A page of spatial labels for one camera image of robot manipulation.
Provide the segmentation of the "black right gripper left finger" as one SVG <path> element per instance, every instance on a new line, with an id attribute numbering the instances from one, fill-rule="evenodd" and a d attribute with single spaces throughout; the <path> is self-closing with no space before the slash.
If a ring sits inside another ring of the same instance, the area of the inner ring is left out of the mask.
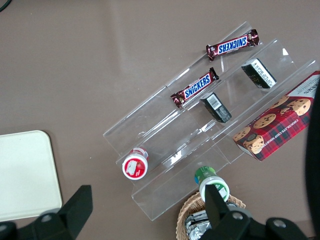
<path id="1" fill-rule="evenodd" d="M 92 211 L 92 187 L 82 185 L 58 212 L 44 214 L 34 222 L 35 239 L 75 240 Z"/>

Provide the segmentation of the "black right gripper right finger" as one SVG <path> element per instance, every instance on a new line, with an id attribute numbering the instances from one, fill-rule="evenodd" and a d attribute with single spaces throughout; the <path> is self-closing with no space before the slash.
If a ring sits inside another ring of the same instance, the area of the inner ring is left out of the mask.
<path id="1" fill-rule="evenodd" d="M 230 210 L 214 185 L 205 186 L 205 211 L 211 225 L 202 240 L 246 240 L 251 219 L 239 210 Z"/>

